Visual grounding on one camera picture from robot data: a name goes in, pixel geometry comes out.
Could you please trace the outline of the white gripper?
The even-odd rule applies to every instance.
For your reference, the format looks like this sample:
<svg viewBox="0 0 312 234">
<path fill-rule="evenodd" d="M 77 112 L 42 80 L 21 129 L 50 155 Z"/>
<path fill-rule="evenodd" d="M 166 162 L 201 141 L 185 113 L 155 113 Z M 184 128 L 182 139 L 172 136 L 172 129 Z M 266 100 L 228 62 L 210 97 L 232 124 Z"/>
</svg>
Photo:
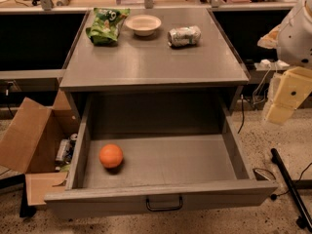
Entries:
<svg viewBox="0 0 312 234">
<path fill-rule="evenodd" d="M 302 66 L 275 73 L 270 81 L 262 119 L 282 126 L 312 93 L 312 0 L 298 0 L 280 25 L 257 41 L 258 47 L 276 49 L 278 58 Z"/>
</svg>

